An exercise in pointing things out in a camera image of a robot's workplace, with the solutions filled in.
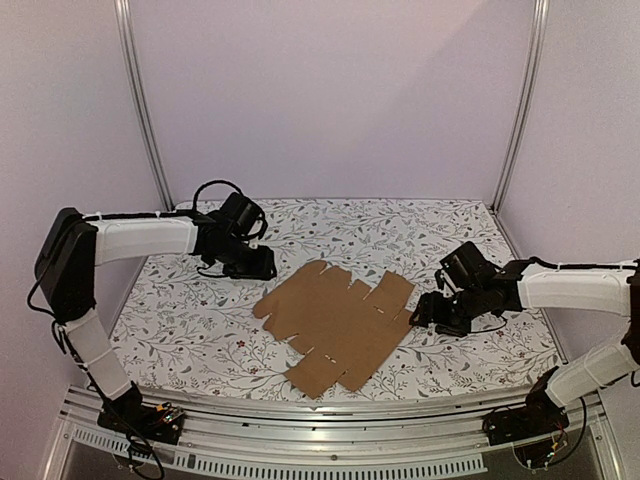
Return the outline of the brown cardboard box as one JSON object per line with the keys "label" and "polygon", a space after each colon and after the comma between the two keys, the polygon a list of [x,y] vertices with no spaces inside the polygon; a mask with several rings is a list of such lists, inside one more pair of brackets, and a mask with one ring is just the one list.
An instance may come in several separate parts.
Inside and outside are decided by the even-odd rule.
{"label": "brown cardboard box", "polygon": [[311,261],[259,300],[253,315],[276,340],[303,355],[285,372],[316,399],[338,383],[355,392],[411,329],[406,304],[414,285],[385,272],[375,288],[325,261]]}

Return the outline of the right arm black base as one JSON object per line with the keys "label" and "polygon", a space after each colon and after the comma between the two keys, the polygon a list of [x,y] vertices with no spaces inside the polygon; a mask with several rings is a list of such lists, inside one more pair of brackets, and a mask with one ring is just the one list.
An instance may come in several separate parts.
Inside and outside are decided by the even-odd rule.
{"label": "right arm black base", "polygon": [[515,459],[528,470],[551,465],[568,445],[568,427],[565,409],[537,394],[528,395],[523,406],[496,408],[482,421],[489,444],[510,444]]}

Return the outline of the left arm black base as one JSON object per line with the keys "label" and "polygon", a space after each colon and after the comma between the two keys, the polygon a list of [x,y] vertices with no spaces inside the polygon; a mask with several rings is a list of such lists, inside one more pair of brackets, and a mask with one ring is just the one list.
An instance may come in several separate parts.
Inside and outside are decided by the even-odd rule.
{"label": "left arm black base", "polygon": [[99,393],[103,404],[97,423],[100,427],[138,438],[177,445],[181,437],[186,411],[164,402],[156,406],[143,403],[135,384],[115,400]]}

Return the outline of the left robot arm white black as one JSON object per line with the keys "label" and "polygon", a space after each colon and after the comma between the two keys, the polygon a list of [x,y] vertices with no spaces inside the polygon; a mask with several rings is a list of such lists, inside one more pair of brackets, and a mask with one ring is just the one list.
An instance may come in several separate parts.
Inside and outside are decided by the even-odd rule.
{"label": "left robot arm white black", "polygon": [[99,318],[96,269],[126,259],[189,255],[207,267],[221,264],[223,278],[268,281],[277,273],[273,251],[249,244],[267,226],[264,210],[238,191],[208,213],[195,206],[93,215],[65,207],[57,213],[35,262],[34,287],[43,293],[42,311],[60,330],[62,346],[76,355],[126,433],[141,433],[149,415]]}

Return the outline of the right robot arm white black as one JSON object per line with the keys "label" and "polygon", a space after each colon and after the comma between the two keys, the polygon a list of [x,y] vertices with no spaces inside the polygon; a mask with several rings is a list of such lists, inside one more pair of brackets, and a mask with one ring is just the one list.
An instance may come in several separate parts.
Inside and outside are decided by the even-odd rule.
{"label": "right robot arm white black", "polygon": [[476,318],[493,314],[540,310],[559,339],[583,322],[581,341],[569,361],[543,374],[528,393],[517,415],[517,427],[537,436],[567,405],[605,389],[639,368],[639,263],[552,264],[537,257],[497,266],[446,259],[438,285],[452,283],[445,295],[436,289],[423,294],[409,318],[412,326],[432,326],[440,334],[464,337]]}

